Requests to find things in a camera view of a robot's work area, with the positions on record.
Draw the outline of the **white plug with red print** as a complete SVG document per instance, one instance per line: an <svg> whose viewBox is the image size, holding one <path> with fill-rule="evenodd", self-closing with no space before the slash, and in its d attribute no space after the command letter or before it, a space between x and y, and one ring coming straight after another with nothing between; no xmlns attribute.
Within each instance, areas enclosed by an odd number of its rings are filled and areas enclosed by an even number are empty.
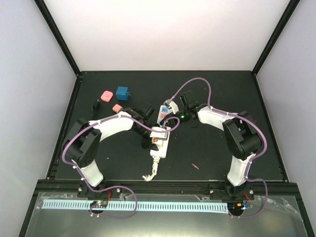
<svg viewBox="0 0 316 237"><path fill-rule="evenodd" d="M157 146L162 146L164 143L164 140L162 138L159 138L159 137L153 137L152 143L157 145Z"/></svg>

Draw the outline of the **white power strip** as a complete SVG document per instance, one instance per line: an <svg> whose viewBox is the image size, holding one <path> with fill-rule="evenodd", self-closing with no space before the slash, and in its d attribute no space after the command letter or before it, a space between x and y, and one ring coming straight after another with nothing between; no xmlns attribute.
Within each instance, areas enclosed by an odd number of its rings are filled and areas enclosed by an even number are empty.
<svg viewBox="0 0 316 237"><path fill-rule="evenodd" d="M158 119L157 119L157 125L156 127L163 127L163 125L160 125L160 122L168 115L168 110L164 105L160 106ZM168 138L164 141L162 146L157 146L158 151L150 151L150 155L152 157L159 157L159 158L165 158L167 153L167 147L169 142L170 133L168 135Z"/></svg>

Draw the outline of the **yellow orange plug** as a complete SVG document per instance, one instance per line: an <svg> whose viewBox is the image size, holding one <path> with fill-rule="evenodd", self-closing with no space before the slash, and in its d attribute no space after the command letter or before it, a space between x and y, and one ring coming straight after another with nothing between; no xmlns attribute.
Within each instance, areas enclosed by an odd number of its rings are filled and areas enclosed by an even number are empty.
<svg viewBox="0 0 316 237"><path fill-rule="evenodd" d="M115 113L119 113L120 111L123 110L123 107L119 104L115 104L112 108L112 110L115 112Z"/></svg>

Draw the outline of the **blue cube plug adapter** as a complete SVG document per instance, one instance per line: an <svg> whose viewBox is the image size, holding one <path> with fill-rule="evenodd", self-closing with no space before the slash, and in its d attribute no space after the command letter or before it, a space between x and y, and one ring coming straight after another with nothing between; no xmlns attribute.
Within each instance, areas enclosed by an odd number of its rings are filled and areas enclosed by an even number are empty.
<svg viewBox="0 0 316 237"><path fill-rule="evenodd" d="M130 90L126 86L118 86L116 90L116 98L120 101L128 101Z"/></svg>

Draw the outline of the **black cable tie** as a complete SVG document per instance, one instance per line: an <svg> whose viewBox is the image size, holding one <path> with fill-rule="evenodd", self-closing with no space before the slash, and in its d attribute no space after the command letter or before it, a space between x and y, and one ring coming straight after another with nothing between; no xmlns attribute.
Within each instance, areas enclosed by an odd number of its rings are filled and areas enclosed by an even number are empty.
<svg viewBox="0 0 316 237"><path fill-rule="evenodd" d="M97 99L93 104L92 104L92 107L91 107L91 120L93 120L95 118L95 116L97 115L97 112L100 108L100 100Z"/></svg>

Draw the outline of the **pink plug adapter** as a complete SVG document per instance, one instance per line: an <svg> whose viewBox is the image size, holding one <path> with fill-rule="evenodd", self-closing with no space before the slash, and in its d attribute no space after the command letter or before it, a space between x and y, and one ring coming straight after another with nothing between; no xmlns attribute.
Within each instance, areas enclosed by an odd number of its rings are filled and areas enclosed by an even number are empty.
<svg viewBox="0 0 316 237"><path fill-rule="evenodd" d="M106 91L104 91L103 93L102 93L102 95L101 95L101 100L102 101L104 101L104 102L110 102L110 100L112 99L112 97L113 97L113 93L111 92L111 91L108 91L108 90L106 90Z"/></svg>

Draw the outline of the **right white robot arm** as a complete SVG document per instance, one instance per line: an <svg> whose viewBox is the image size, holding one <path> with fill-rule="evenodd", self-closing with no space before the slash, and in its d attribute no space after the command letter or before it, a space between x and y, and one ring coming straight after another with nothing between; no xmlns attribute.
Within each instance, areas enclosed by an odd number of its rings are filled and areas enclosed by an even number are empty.
<svg viewBox="0 0 316 237"><path fill-rule="evenodd" d="M248 112L232 114L207 104L201 104L192 91L180 96L183 110L176 113L181 122L198 119L200 123L211 125L224 132L228 149L232 154L230 170L224 184L227 198L237 199L242 194L248 179L252 161L258 151L267 149L263 132L252 121Z"/></svg>

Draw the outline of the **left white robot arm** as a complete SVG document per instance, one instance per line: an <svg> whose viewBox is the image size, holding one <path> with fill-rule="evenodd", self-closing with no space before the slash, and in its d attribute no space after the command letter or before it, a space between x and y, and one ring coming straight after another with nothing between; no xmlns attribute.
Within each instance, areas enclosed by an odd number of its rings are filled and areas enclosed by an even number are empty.
<svg viewBox="0 0 316 237"><path fill-rule="evenodd" d="M101 120L77 120L63 142L62 161L78 170L83 180L88 182L91 194L101 197L106 185L102 182L104 177L96 163L100 142L123 131L134 131L142 137L143 149L157 152L158 138L151 136L155 128L146 124L154 111L152 106L144 111L117 108L116 115Z"/></svg>

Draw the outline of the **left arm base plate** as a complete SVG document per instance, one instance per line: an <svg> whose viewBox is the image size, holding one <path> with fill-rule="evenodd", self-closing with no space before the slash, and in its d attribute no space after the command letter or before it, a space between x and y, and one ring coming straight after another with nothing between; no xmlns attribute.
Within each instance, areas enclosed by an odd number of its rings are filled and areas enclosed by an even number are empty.
<svg viewBox="0 0 316 237"><path fill-rule="evenodd" d="M92 187L90 189L86 184L80 185L78 188L78 197L79 198L96 198L96 199L106 199L106 198L116 198L120 195L122 188L112 188L106 191L98 192L99 190L103 190L107 188L105 183L99 184L97 187Z"/></svg>

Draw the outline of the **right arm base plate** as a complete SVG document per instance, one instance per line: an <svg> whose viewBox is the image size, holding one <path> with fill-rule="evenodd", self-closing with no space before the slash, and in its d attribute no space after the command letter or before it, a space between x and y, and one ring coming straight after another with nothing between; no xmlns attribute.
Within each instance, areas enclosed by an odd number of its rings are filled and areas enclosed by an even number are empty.
<svg viewBox="0 0 316 237"><path fill-rule="evenodd" d="M221 198L225 200L254 200L254 195L250 193L250 188L247 184L235 187L231 183L212 183L208 185L208 193L213 198Z"/></svg>

